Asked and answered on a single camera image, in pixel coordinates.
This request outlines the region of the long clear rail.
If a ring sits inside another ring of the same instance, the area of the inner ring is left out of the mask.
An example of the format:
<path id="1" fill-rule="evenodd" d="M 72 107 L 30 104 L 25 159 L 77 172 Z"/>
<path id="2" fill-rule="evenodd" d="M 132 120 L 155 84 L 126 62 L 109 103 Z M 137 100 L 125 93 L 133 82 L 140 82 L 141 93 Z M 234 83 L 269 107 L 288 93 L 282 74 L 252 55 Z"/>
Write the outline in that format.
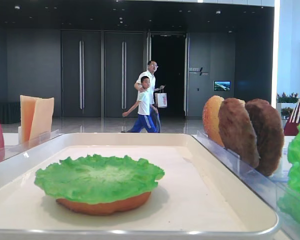
<path id="1" fill-rule="evenodd" d="M 0 148 L 0 163 L 15 156 L 20 153 L 26 152 L 36 146 L 39 146 L 45 142 L 48 142 L 60 135 L 60 131 L 57 129 L 52 132 L 45 132 L 41 134 L 39 137 L 31 139 L 27 142 L 13 145 L 13 146 L 5 146 Z"/>
<path id="2" fill-rule="evenodd" d="M 288 162 L 287 154 L 293 136 L 284 138 L 279 167 L 269 177 L 240 160 L 236 153 L 209 139 L 204 131 L 198 130 L 194 137 L 278 213 L 281 229 L 286 235 L 293 240 L 300 240 L 300 194 L 288 186 L 288 173 L 292 165 Z"/>

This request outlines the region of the orange cheese slice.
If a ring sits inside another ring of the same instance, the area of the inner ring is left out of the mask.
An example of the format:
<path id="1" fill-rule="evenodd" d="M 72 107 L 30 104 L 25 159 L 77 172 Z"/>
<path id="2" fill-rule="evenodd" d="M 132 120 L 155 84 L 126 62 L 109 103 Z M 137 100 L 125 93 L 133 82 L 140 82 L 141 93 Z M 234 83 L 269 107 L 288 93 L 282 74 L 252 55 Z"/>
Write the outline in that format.
<path id="1" fill-rule="evenodd" d="M 20 95 L 21 143 L 30 139 L 35 104 L 39 97 Z"/>

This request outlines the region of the green lettuce leaf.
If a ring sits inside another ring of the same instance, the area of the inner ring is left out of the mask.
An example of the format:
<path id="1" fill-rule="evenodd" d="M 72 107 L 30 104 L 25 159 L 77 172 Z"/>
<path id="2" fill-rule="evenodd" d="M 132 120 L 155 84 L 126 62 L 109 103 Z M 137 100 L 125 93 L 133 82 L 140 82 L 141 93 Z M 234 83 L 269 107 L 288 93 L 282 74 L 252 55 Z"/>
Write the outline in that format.
<path id="1" fill-rule="evenodd" d="M 280 210 L 300 224 L 300 124 L 297 129 L 298 134 L 289 143 L 287 150 L 287 160 L 292 164 L 287 183 L 290 191 L 286 192 L 277 204 Z"/>
<path id="2" fill-rule="evenodd" d="M 93 154 L 38 169 L 34 184 L 55 199 L 99 204 L 151 192 L 164 175 L 161 167 L 145 158 Z"/>

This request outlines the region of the white paper shopping bag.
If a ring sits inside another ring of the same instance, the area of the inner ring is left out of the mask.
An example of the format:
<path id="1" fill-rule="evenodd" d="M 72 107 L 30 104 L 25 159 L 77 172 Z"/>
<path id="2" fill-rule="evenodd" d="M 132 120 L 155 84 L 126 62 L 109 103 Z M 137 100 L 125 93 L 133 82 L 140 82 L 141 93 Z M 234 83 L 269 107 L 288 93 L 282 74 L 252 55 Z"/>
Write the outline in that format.
<path id="1" fill-rule="evenodd" d="M 158 93 L 154 94 L 155 104 L 158 108 L 166 108 L 168 106 L 167 94 L 161 89 Z"/>

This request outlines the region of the small wall screen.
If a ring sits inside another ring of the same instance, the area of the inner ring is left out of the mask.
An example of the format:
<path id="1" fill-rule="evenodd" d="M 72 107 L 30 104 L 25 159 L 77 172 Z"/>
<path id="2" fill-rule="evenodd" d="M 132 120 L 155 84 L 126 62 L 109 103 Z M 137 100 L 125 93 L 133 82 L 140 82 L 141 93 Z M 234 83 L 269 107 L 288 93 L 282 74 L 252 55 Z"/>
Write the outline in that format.
<path id="1" fill-rule="evenodd" d="M 213 90 L 228 92 L 231 90 L 231 82 L 230 81 L 214 81 L 213 82 Z"/>

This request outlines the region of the right long clear rail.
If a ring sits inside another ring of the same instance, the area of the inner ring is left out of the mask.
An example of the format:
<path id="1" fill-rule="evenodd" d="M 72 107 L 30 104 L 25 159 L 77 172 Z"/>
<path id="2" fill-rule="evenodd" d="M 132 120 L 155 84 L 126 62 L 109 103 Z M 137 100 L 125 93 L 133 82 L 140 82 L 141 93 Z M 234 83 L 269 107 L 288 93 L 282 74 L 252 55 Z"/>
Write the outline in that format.
<path id="1" fill-rule="evenodd" d="M 194 137 L 278 213 L 281 229 L 286 235 L 293 240 L 300 240 L 300 194 L 288 186 L 288 173 L 292 165 L 288 162 L 287 154 L 293 136 L 284 138 L 279 167 L 269 177 L 240 160 L 236 153 L 209 139 L 204 131 L 198 130 Z"/>

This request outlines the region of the thin brown meat patty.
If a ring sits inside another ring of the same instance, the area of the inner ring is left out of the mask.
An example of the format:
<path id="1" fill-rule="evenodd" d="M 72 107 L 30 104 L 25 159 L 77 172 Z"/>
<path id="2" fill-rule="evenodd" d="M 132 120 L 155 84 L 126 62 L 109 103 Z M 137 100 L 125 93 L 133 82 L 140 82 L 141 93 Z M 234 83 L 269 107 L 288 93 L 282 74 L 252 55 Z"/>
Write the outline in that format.
<path id="1" fill-rule="evenodd" d="M 260 162 L 257 135 L 245 102 L 237 98 L 225 99 L 218 112 L 219 135 L 226 149 L 237 153 L 240 159 L 256 168 Z"/>

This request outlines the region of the person in maroon shirt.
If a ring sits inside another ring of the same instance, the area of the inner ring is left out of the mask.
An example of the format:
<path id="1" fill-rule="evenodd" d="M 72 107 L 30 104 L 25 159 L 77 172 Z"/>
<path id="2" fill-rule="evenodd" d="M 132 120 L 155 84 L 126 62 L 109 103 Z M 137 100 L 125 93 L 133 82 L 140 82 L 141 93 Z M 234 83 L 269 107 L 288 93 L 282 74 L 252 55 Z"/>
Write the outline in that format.
<path id="1" fill-rule="evenodd" d="M 285 136 L 296 136 L 299 133 L 298 125 L 300 124 L 300 99 L 297 101 L 292 114 L 284 126 Z"/>

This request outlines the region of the flower planter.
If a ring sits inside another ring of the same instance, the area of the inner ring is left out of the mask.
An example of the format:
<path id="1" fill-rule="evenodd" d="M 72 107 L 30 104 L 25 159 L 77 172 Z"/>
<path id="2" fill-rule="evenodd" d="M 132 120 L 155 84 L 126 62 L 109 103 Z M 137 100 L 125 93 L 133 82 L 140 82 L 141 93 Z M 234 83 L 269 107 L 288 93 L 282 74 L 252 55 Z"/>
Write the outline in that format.
<path id="1" fill-rule="evenodd" d="M 276 96 L 276 109 L 281 115 L 281 118 L 283 120 L 287 120 L 291 114 L 294 108 L 297 105 L 297 102 L 299 100 L 299 94 L 298 93 L 285 93 L 277 94 Z"/>

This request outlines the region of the left long clear rail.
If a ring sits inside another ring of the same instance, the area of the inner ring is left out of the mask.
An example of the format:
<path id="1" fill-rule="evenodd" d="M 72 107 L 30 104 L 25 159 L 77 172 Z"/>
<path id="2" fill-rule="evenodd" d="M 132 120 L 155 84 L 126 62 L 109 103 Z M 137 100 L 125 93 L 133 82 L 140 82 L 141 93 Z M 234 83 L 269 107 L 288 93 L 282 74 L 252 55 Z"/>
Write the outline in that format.
<path id="1" fill-rule="evenodd" d="M 52 132 L 45 132 L 41 134 L 39 137 L 31 139 L 27 142 L 13 145 L 13 146 L 5 146 L 0 148 L 0 163 L 15 156 L 20 153 L 26 152 L 36 146 L 39 146 L 45 142 L 48 142 L 60 135 L 60 131 L 57 129 Z"/>

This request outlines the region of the man in white shirt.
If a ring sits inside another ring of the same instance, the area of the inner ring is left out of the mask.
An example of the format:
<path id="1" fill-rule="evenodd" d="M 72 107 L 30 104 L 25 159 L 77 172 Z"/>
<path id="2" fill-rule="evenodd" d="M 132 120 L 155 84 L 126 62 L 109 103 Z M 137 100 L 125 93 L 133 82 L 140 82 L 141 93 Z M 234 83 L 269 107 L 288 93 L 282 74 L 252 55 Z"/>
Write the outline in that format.
<path id="1" fill-rule="evenodd" d="M 150 98 L 150 104 L 155 106 L 155 100 L 154 100 L 154 92 L 160 91 L 164 89 L 164 85 L 161 85 L 159 88 L 155 88 L 156 84 L 156 78 L 155 78 L 155 72 L 157 71 L 158 65 L 154 60 L 150 60 L 147 63 L 147 70 L 142 72 L 137 81 L 134 84 L 134 88 L 138 91 L 137 95 L 139 96 L 140 93 L 144 92 L 145 89 L 141 85 L 141 78 L 146 76 L 149 78 L 150 86 L 147 89 L 149 93 L 149 98 Z M 156 127 L 156 130 L 158 133 L 161 132 L 161 122 L 160 122 L 160 117 L 158 113 L 155 113 L 153 108 L 150 107 L 150 116 L 151 119 L 154 123 L 154 126 Z"/>

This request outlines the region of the pale yellow cheese slice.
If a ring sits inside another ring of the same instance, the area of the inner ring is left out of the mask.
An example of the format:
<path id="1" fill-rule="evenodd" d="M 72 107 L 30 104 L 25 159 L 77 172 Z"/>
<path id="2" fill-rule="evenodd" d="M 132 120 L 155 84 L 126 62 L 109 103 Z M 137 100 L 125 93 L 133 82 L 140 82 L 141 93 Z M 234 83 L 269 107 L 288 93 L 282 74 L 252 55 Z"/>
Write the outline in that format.
<path id="1" fill-rule="evenodd" d="M 30 140 L 37 138 L 43 133 L 51 132 L 54 103 L 55 99 L 53 97 L 40 98 L 35 102 L 34 114 L 29 136 Z"/>

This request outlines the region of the bun slice left of pair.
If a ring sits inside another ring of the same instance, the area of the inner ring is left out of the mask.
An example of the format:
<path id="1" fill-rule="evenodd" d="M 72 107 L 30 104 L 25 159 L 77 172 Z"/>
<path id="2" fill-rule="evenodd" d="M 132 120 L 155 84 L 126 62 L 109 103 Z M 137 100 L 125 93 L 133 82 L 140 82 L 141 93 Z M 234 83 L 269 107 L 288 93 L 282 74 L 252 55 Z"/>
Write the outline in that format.
<path id="1" fill-rule="evenodd" d="M 202 120 L 204 130 L 208 137 L 224 148 L 224 143 L 222 142 L 221 136 L 219 134 L 218 117 L 221 103 L 223 101 L 224 98 L 218 95 L 210 97 L 203 107 Z"/>

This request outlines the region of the boy in blue pants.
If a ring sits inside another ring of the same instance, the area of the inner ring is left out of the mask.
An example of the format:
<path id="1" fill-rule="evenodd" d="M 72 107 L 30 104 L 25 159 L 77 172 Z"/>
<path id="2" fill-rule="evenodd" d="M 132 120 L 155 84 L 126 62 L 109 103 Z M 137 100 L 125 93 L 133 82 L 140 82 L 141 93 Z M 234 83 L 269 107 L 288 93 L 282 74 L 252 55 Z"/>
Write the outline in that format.
<path id="1" fill-rule="evenodd" d="M 147 92 L 147 89 L 150 87 L 150 79 L 148 76 L 143 76 L 141 78 L 141 86 L 145 89 L 145 91 L 138 95 L 137 101 L 128 111 L 122 113 L 122 116 L 126 117 L 136 107 L 138 107 L 137 121 L 135 122 L 134 126 L 126 132 L 139 133 L 143 128 L 145 128 L 148 133 L 157 133 L 157 129 L 150 115 L 150 108 L 152 108 L 156 113 L 158 113 L 158 110 L 150 104 L 150 95 Z"/>

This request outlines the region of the bread slice on tray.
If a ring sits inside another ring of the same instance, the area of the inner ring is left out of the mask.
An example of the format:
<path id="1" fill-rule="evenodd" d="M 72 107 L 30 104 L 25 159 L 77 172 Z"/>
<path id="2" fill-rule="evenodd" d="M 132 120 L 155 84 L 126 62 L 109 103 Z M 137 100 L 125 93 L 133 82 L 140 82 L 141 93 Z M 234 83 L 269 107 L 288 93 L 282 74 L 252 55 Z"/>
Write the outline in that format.
<path id="1" fill-rule="evenodd" d="M 75 213 L 91 216 L 108 216 L 114 213 L 126 212 L 139 208 L 147 202 L 151 193 L 151 191 L 148 191 L 137 196 L 108 203 L 88 204 L 70 201 L 65 198 L 58 198 L 56 202 Z"/>

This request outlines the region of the dark brown meat patty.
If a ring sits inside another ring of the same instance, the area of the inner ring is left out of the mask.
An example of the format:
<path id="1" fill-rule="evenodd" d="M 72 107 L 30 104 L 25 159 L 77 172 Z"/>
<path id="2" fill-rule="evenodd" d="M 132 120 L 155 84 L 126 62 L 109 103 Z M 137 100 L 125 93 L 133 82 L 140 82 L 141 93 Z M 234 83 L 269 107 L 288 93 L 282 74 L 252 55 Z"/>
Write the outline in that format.
<path id="1" fill-rule="evenodd" d="M 284 146 L 284 130 L 279 112 L 263 99 L 253 99 L 245 104 L 257 138 L 259 165 L 264 176 L 271 176 L 278 168 Z"/>

